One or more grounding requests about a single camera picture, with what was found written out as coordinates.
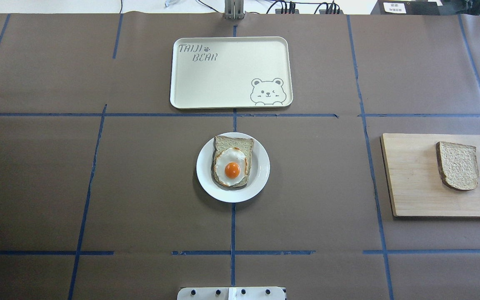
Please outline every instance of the fried egg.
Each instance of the fried egg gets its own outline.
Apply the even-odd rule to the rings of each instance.
[[[242,181],[248,159],[239,148],[228,148],[216,156],[214,172],[224,186],[233,186]]]

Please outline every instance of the bread slice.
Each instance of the bread slice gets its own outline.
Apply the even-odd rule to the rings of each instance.
[[[246,184],[248,184],[248,177],[249,177],[249,173],[251,171],[251,156],[252,156],[252,152],[253,152],[253,146],[255,145],[255,140],[254,139],[244,139],[244,138],[230,138],[230,137],[226,137],[224,135],[216,135],[214,137],[214,158],[212,159],[212,175],[213,175],[213,178],[214,180],[220,184],[220,181],[218,180],[218,175],[216,175],[216,173],[214,172],[214,165],[216,164],[216,158],[217,158],[217,155],[220,154],[222,151],[225,151],[229,148],[239,148],[242,152],[244,152],[244,155],[247,159],[247,167],[245,169],[245,175],[244,175],[244,178],[242,178],[242,180],[235,184],[235,185],[232,185],[228,188],[240,188],[242,186],[245,186]]]
[[[473,190],[477,187],[476,148],[452,142],[436,143],[438,170],[442,182],[455,190]]]

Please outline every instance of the bear face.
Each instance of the bear face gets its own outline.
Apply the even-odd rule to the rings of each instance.
[[[251,92],[251,101],[255,105],[282,105],[286,100],[283,80],[275,78],[272,81],[262,81],[255,78],[251,81],[253,91]]]

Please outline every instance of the wooden cutting board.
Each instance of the wooden cutting board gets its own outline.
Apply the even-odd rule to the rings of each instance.
[[[461,192],[442,183],[440,141],[477,148],[477,188]],[[384,133],[381,145],[394,216],[480,217],[480,135]]]

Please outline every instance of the metal bracket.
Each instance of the metal bracket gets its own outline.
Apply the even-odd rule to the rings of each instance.
[[[181,288],[177,300],[286,300],[281,287]]]
[[[225,0],[225,19],[244,19],[244,0]]]

